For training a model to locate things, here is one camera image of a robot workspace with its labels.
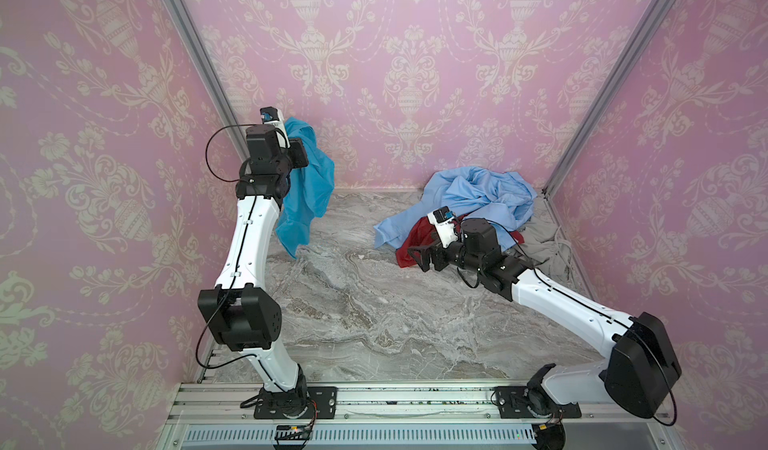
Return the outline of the right corner aluminium post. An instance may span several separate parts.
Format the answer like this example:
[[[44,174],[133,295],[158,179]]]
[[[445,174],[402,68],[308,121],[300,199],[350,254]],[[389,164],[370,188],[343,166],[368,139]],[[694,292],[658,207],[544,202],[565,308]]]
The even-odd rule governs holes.
[[[612,66],[608,77],[547,180],[543,188],[543,194],[546,199],[551,200],[563,184],[579,154],[585,148],[592,131],[596,129],[600,119],[609,109],[612,100],[618,95],[633,68],[643,56],[645,49],[650,44],[675,1],[650,0],[641,19],[630,34],[624,49],[619,54],[616,63]]]

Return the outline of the white vented strip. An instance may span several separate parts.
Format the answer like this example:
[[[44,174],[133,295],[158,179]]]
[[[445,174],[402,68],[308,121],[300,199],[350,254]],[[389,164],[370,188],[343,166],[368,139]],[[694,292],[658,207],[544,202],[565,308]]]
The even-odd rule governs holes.
[[[181,438],[188,448],[273,445],[290,435],[275,425],[193,425]],[[317,445],[517,445],[534,444],[526,424],[339,424],[318,425],[309,439]]]

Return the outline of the light blue cloth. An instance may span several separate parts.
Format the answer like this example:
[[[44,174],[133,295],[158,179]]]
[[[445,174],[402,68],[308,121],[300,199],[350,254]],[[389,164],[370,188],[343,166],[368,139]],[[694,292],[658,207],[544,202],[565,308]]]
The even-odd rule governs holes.
[[[475,166],[435,173],[418,203],[374,226],[374,246],[402,247],[412,228],[429,213],[446,206],[454,215],[486,219],[497,231],[503,250],[510,236],[534,214],[535,189],[516,172],[499,173]]]

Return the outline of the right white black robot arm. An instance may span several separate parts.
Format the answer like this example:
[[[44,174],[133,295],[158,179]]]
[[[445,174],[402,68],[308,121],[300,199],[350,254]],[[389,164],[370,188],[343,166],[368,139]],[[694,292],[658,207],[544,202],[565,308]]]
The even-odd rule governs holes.
[[[654,419],[665,402],[675,400],[682,369],[659,318],[599,304],[543,275],[525,254],[504,253],[486,219],[457,223],[445,208],[429,218],[435,241],[407,249],[422,271],[453,266],[460,276],[472,273],[473,287],[538,312],[599,353],[593,363],[542,366],[522,397],[531,414],[559,420],[568,406],[614,403],[635,417]]]

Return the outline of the aluminium frame rail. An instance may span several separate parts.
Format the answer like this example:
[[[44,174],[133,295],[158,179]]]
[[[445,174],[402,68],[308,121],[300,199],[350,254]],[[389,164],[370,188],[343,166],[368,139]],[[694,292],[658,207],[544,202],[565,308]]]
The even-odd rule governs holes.
[[[351,382],[311,386],[338,388],[332,420],[257,420],[241,403],[256,395],[254,384],[184,384],[178,390],[162,428],[158,449],[682,449],[672,427],[633,417],[614,404],[578,404],[582,417],[550,422],[544,419],[502,419],[491,403],[499,386],[523,386],[504,380],[427,382]],[[317,445],[309,439],[318,425],[339,424],[526,424],[534,444],[517,445]],[[193,425],[275,425],[289,430],[273,445],[188,448],[181,438]]]

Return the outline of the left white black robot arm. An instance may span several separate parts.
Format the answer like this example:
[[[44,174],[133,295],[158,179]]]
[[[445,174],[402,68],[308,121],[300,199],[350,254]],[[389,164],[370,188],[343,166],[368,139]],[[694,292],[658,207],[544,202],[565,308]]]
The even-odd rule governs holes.
[[[214,341],[247,361],[262,387],[242,402],[255,418],[297,419],[312,404],[301,366],[281,338],[281,306],[267,293],[266,260],[274,227],[290,190],[290,174],[307,165],[298,139],[281,123],[246,127],[248,156],[234,179],[236,224],[223,268],[213,286],[200,291],[198,309]]]

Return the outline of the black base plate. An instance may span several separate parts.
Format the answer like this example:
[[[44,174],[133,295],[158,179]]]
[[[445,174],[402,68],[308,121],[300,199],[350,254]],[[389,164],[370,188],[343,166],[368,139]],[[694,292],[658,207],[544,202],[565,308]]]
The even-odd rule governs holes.
[[[253,407],[257,420],[332,420],[337,401],[337,387],[310,386],[306,390],[296,388],[287,393],[261,390],[250,403],[242,402],[241,407]]]
[[[544,419],[559,422],[578,419],[582,412],[578,404],[558,405],[541,391],[526,386],[499,386],[491,393],[490,401],[502,419]]]

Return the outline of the teal cloth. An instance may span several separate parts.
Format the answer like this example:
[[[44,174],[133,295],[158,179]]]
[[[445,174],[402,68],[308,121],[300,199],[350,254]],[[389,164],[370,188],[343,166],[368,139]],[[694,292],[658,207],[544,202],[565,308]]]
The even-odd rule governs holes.
[[[291,117],[285,128],[289,138],[302,141],[308,157],[307,167],[291,171],[291,188],[275,228],[281,245],[295,258],[298,247],[310,242],[312,221],[326,213],[335,188],[335,165],[318,147],[315,131],[308,123]]]

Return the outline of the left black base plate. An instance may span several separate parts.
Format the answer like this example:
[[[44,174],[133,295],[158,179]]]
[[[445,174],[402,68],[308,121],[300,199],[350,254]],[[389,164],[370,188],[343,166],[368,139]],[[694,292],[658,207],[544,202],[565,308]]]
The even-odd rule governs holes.
[[[242,402],[241,407],[253,407],[257,420],[332,420],[337,401],[337,387],[310,386],[306,390],[296,388],[287,393],[261,390],[250,403]]]

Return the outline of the corner aluminium post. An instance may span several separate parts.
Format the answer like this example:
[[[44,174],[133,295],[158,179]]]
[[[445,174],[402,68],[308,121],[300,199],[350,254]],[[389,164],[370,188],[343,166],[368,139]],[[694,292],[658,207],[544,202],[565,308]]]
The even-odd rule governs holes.
[[[547,180],[543,188],[543,194],[546,199],[551,200],[563,184],[579,154],[585,148],[592,131],[596,129],[600,119],[609,109],[612,100],[618,95],[633,68],[643,56],[645,49],[650,44],[675,1],[650,0],[641,19],[630,34],[624,49],[619,54],[616,63],[612,66],[608,77]]]
[[[208,132],[204,147],[207,170],[216,180],[232,185],[240,198],[258,195],[280,201],[279,175],[275,173],[280,154],[277,131],[262,121],[243,123],[238,119],[186,4],[183,0],[162,1],[219,118],[216,127]],[[236,151],[236,171],[232,175],[218,172],[211,165],[211,144],[219,136],[227,137]]]

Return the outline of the grey cloth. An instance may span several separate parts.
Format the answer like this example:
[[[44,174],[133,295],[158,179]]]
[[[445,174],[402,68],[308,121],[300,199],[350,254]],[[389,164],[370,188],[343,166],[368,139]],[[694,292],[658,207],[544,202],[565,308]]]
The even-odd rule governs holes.
[[[540,272],[576,291],[584,289],[572,245],[543,197],[534,199],[533,215],[519,231],[524,239],[522,249]]]

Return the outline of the left corner aluminium post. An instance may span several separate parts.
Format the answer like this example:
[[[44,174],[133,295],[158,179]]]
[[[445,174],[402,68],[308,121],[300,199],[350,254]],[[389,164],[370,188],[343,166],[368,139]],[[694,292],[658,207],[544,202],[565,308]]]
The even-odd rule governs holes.
[[[183,0],[162,1],[219,118],[216,127],[208,132],[204,147],[207,170],[216,180],[232,185],[240,198],[258,195],[280,201],[279,175],[275,173],[280,154],[277,131],[262,121],[243,123],[238,119],[186,4]],[[211,144],[219,136],[227,137],[236,151],[236,171],[232,175],[218,172],[211,165]]]

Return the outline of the dark red cloth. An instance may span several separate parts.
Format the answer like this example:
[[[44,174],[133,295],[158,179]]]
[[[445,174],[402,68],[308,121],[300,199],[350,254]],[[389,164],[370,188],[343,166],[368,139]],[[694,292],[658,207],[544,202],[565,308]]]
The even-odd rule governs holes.
[[[454,226],[458,229],[459,223],[462,222],[467,216],[468,214],[458,216],[457,223],[455,223]],[[524,236],[518,230],[502,230],[501,237],[505,236],[512,238],[516,243],[525,243]],[[396,250],[395,258],[397,265],[400,268],[417,266],[417,262],[409,255],[408,249],[411,247],[432,245],[435,242],[440,242],[435,226],[429,221],[428,216],[421,217],[411,228],[401,247]]]

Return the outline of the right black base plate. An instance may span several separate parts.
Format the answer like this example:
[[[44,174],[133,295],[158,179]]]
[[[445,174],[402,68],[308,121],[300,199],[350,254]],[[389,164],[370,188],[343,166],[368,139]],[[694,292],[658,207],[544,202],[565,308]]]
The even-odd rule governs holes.
[[[578,404],[558,405],[541,391],[526,386],[499,386],[491,393],[490,401],[502,419],[544,419],[559,422],[578,419],[582,412]]]

